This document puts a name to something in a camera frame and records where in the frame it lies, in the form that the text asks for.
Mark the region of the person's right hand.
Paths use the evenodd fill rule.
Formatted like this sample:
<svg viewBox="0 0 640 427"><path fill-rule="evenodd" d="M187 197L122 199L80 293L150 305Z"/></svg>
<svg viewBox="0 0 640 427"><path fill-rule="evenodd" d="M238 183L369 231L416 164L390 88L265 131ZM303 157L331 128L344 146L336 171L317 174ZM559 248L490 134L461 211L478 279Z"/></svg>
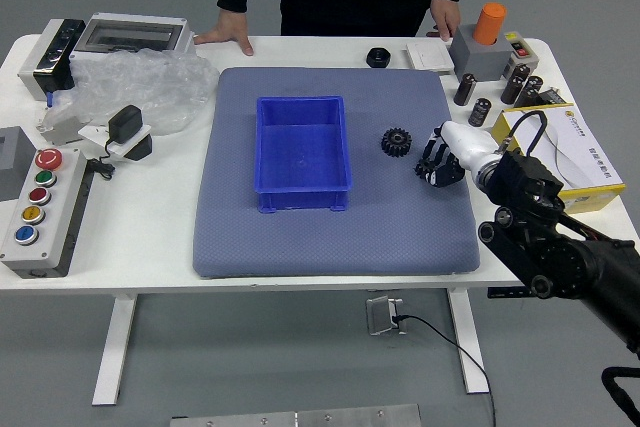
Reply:
<svg viewBox="0 0 640 427"><path fill-rule="evenodd" d="M245 56L254 55L254 49L248 36L248 22L245 13L221 9L214 27L194 37L195 45L230 41L235 42Z"/></svg>

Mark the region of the person's left hand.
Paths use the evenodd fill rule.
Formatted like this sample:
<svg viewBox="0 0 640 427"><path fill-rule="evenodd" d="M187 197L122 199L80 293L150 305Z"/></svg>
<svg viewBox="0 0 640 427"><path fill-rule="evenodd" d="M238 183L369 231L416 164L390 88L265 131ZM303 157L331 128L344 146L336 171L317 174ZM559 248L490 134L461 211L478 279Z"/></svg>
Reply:
<svg viewBox="0 0 640 427"><path fill-rule="evenodd" d="M461 22L458 3L451 0L431 0L429 11L439 38L443 41L452 39Z"/></svg>

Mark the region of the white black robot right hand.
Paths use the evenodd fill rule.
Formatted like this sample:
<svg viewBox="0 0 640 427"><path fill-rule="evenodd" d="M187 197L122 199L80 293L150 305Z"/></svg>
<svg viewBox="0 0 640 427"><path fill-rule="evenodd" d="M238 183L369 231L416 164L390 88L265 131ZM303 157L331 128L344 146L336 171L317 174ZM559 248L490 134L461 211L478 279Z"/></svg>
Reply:
<svg viewBox="0 0 640 427"><path fill-rule="evenodd" d="M434 129L415 167L416 175L442 188L471 174L474 185L485 190L502 155L491 135L479 128L446 121Z"/></svg>

